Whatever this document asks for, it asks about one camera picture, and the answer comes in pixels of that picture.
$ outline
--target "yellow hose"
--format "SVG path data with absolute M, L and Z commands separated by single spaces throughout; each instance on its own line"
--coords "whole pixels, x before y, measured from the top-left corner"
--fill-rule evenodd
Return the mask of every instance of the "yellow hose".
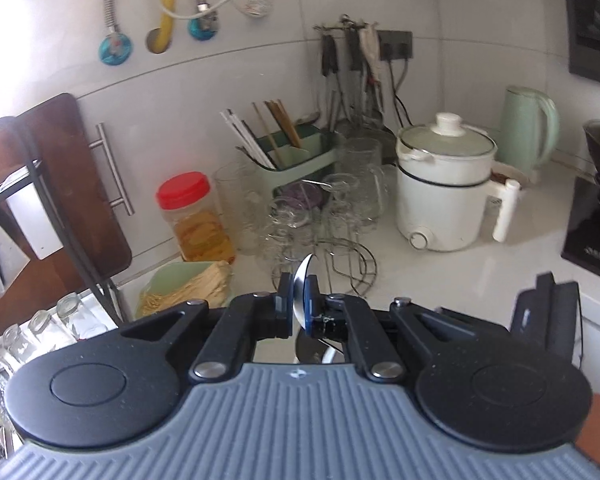
M 162 6 L 169 9 L 171 12 L 174 11 L 175 0 L 162 0 Z M 166 14 L 162 14 L 160 17 L 160 28 L 158 29 L 158 34 L 156 35 L 153 44 L 151 45 L 151 51 L 154 54 L 161 54 L 167 47 L 171 41 L 171 33 L 173 31 L 173 18 Z

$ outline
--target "cutting board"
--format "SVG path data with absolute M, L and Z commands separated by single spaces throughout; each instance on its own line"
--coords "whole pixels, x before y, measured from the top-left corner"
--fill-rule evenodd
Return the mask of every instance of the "cutting board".
M 75 98 L 60 94 L 18 120 L 29 125 L 51 196 L 100 275 L 109 278 L 122 272 L 131 263 L 131 250 L 100 181 Z M 24 165 L 13 135 L 0 128 L 0 183 Z M 0 208 L 10 216 L 6 204 Z M 37 310 L 54 306 L 69 292 L 86 288 L 64 249 L 38 260 L 17 225 L 9 231 L 31 261 L 0 298 L 0 334 Z

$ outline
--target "white electric pot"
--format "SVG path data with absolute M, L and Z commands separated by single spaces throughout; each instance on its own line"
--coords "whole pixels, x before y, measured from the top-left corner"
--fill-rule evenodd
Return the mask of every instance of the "white electric pot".
M 490 180 L 496 145 L 484 131 L 455 114 L 437 114 L 436 121 L 400 132 L 398 229 L 419 250 L 462 249 L 478 237 L 492 195 L 502 200 L 493 237 L 504 241 L 520 184 Z

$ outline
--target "utensil holder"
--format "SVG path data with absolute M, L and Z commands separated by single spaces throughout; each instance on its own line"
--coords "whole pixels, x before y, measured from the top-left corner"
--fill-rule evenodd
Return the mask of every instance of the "utensil holder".
M 332 173 L 333 164 L 336 161 L 336 143 L 333 134 L 324 132 L 310 124 L 296 126 L 300 137 L 302 148 L 296 148 L 289 144 L 289 140 L 283 132 L 272 134 L 278 152 L 281 155 L 282 163 L 286 167 L 272 170 L 253 160 L 243 148 L 238 148 L 246 156 L 249 156 L 257 168 L 258 180 L 262 192 L 267 197 L 273 197 L 275 190 L 301 178 L 310 180 L 320 180 L 326 174 Z M 269 139 L 263 137 L 257 139 L 260 147 L 267 152 L 272 160 L 278 163 L 276 150 L 273 148 Z

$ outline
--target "glass lid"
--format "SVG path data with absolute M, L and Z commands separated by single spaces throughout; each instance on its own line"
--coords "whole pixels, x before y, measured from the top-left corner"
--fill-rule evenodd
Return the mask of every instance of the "glass lid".
M 436 124 L 403 130 L 400 140 L 412 150 L 433 155 L 480 156 L 495 149 L 495 143 L 487 135 L 461 123 L 456 114 L 439 113 Z

